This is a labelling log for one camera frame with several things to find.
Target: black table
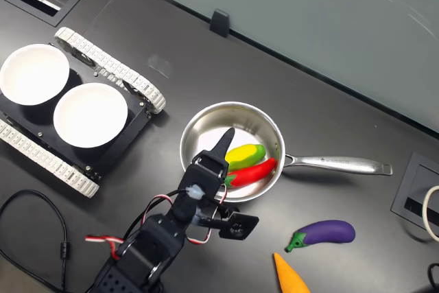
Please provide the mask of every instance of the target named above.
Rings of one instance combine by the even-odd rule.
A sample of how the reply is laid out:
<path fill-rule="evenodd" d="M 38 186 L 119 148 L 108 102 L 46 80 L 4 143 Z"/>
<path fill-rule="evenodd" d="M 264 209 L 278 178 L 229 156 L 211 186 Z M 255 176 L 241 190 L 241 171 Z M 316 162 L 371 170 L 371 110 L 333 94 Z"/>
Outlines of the black table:
<path fill-rule="evenodd" d="M 394 175 L 285 170 L 268 193 L 240 205 L 260 218 L 246 241 L 226 241 L 214 233 L 207 245 L 185 246 L 163 276 L 170 293 L 278 292 L 274 252 L 312 292 L 428 292 L 426 269 L 439 261 L 439 244 L 411 238 L 406 231 L 420 238 L 427 234 L 390 207 L 410 154 L 439 162 L 439 141 L 236 38 L 215 35 L 166 0 L 83 0 L 60 26 L 142 73 L 167 99 L 165 110 L 153 117 L 91 200 L 0 143 L 0 202 L 20 189 L 36 189 L 67 221 L 73 244 L 70 292 L 83 292 L 109 256 L 107 246 L 86 243 L 84 236 L 122 236 L 154 194 L 175 189 L 183 175 L 178 148 L 187 122 L 204 107 L 230 100 L 264 110 L 292 154 L 375 159 L 392 164 Z M 24 45 L 53 42 L 56 30 L 0 1 L 0 62 Z M 350 222 L 356 240 L 283 252 L 293 231 L 329 219 Z M 61 230 L 48 207 L 31 198 L 17 200 L 0 229 L 0 245 L 11 257 L 59 285 Z M 0 264 L 2 286 L 36 292 L 37 284 Z"/>

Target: toy carrot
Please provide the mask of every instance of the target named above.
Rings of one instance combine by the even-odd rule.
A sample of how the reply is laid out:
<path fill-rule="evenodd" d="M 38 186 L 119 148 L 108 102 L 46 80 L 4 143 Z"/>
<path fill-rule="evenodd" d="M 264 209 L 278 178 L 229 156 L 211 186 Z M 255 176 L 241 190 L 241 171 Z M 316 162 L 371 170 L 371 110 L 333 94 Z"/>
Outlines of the toy carrot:
<path fill-rule="evenodd" d="M 279 254 L 274 253 L 273 257 L 282 293 L 310 293 L 303 280 Z"/>
<path fill-rule="evenodd" d="M 243 187 L 265 178 L 276 167 L 277 160 L 270 158 L 261 164 L 230 172 L 224 181 L 227 187 Z"/>
<path fill-rule="evenodd" d="M 226 154 L 228 171 L 256 165 L 265 156 L 265 148 L 261 144 L 244 144 Z"/>

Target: white bowl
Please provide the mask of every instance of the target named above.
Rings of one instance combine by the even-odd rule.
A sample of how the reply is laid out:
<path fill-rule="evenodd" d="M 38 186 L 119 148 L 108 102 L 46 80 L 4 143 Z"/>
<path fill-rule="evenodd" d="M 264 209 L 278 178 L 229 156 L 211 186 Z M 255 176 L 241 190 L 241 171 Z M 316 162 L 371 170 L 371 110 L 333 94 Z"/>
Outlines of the white bowl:
<path fill-rule="evenodd" d="M 69 79 L 69 61 L 50 45 L 17 49 L 0 69 L 0 89 L 11 101 L 34 106 L 53 98 Z"/>
<path fill-rule="evenodd" d="M 111 86 L 79 85 L 61 97 L 54 112 L 55 130 L 61 139 L 79 148 L 94 148 L 114 139 L 123 129 L 128 106 Z"/>

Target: red chili pepper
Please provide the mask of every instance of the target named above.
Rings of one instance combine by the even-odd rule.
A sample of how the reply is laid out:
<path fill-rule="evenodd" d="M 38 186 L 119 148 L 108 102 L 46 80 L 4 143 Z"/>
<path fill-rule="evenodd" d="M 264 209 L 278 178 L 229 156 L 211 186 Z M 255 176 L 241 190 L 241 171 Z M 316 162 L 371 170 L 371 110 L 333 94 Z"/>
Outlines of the red chili pepper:
<path fill-rule="evenodd" d="M 227 187 L 243 187 L 265 178 L 275 167 L 277 160 L 270 158 L 261 164 L 240 169 L 227 174 L 224 181 Z"/>

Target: purple eggplant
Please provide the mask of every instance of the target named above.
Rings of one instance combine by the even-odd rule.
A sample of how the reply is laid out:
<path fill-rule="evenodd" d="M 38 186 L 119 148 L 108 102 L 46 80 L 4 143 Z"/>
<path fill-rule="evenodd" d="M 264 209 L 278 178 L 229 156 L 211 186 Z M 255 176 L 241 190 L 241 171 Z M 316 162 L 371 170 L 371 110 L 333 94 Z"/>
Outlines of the purple eggplant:
<path fill-rule="evenodd" d="M 317 243 L 350 243 L 355 239 L 355 230 L 348 222 L 340 220 L 320 221 L 297 230 L 286 252 L 293 248 L 306 247 Z"/>

